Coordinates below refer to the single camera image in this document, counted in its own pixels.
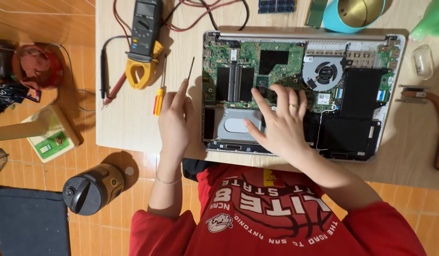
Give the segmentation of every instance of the person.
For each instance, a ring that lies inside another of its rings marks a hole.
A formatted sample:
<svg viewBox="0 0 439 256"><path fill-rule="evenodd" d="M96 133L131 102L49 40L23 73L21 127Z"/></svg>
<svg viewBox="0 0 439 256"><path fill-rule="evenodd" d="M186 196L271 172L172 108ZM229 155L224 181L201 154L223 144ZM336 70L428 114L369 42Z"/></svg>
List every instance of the person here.
<svg viewBox="0 0 439 256"><path fill-rule="evenodd" d="M268 151L302 173L218 164L197 174L198 225L182 208L180 163L194 123L185 79L168 92L159 117L162 149L148 210L131 224L130 255L426 255L404 217L361 178L326 160L304 140L303 90L278 84L273 111L255 88L266 131L243 120ZM341 221L322 201L327 194L348 212Z"/></svg>

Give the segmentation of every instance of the open laptop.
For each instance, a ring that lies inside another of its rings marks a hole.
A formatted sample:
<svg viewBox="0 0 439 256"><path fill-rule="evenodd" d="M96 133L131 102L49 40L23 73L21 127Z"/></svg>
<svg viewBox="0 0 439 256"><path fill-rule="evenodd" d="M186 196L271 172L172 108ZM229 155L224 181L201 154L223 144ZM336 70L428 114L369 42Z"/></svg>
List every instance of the open laptop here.
<svg viewBox="0 0 439 256"><path fill-rule="evenodd" d="M202 141L207 151L273 155L247 132L265 121L255 87L276 110L279 83L305 90L305 140L325 158L370 162L379 147L406 39L403 35L207 31Z"/></svg>

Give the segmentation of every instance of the black cloth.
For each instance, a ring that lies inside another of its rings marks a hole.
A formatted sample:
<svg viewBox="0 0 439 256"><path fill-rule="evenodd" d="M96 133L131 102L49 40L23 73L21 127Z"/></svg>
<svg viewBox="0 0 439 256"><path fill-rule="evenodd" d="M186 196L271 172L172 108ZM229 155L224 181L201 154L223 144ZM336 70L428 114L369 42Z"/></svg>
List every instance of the black cloth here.
<svg viewBox="0 0 439 256"><path fill-rule="evenodd" d="M0 86L0 113L12 103L22 103L28 93L28 88L20 83L4 84Z"/></svg>
<svg viewBox="0 0 439 256"><path fill-rule="evenodd" d="M203 172L210 166L218 165L217 162L205 161L205 160L197 160L191 158L183 158L182 160L182 170L183 176L190 180L194 180L195 182L199 182L197 180L197 174Z"/></svg>
<svg viewBox="0 0 439 256"><path fill-rule="evenodd" d="M62 193L0 187L0 242L6 256L69 256Z"/></svg>

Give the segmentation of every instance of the bracelet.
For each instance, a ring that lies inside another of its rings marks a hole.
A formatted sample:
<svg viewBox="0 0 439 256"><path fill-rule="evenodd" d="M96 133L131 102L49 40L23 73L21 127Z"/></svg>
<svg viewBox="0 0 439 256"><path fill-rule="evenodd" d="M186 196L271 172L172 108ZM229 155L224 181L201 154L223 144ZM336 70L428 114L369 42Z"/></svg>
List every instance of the bracelet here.
<svg viewBox="0 0 439 256"><path fill-rule="evenodd" d="M163 183L163 184L165 184L165 185L172 185L172 184L175 184L175 183L177 183L177 182L179 182L179 181L182 180L182 178L180 177L178 180L173 181L173 182L164 182L164 181L162 181L162 180L160 180L160 179L158 178L158 172L155 172L155 177L156 177L156 179L157 179L159 182L161 182L161 183Z"/></svg>

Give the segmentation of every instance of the light wood desk surface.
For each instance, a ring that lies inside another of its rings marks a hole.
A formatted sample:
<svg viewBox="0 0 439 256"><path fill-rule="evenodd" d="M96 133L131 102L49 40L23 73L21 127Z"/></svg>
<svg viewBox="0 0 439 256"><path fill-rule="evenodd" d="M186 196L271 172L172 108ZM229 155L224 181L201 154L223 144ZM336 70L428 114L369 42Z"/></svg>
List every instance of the light wood desk surface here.
<svg viewBox="0 0 439 256"><path fill-rule="evenodd" d="M134 1L118 1L118 13L128 24L132 24ZM250 6L250 20L245 31L296 32L301 31L300 27L303 27L310 1L298 0L296 12L290 14L258 14L257 0L248 0L247 2ZM393 0L385 14L371 28L410 31L421 20L429 2L429 0ZM159 153L161 140L157 117L152 114L152 111L154 98L161 84L160 74L163 65L157 65L157 81L152 86L144 90L134 90L128 82L125 82L117 98L107 108L99 110L102 106L99 93L101 88L99 62L101 48L109 37L123 34L113 17L112 3L113 0L102 0L97 2L96 7L97 144ZM172 5L166 5L164 17L171 7ZM175 12L172 23L180 28L186 27L204 11L205 9L201 8L181 6ZM245 20L245 8L242 3L235 3L225 8L216 9L213 11L213 16L220 29L236 30ZM188 94L193 99L199 124L202 97L202 36L205 31L212 29L209 18L205 16L193 29L187 32L169 32L166 27L163 27L160 35L160 42L165 46L165 50L159 55L159 60L162 60L164 54L167 53L165 83L167 91L178 89L181 81L188 76L192 57L196 58ZM411 60L414 49L422 44L431 46L437 68L434 76L425 82L416 77ZM115 85L125 70L125 51L127 51L127 44L124 39L114 40L107 47L108 75L111 86ZM396 85L398 84L431 86L431 91L439 95L439 38L427 38L423 42L408 42L396 82ZM371 164L339 164L367 181L439 189L439 172L432 167L439 136L437 114L431 103L422 105L395 102L395 99L399 98L400 92L401 88L396 87L376 160ZM217 152L206 154L199 147L196 147L199 144L200 139L193 141L186 157L280 170L293 168L278 157Z"/></svg>

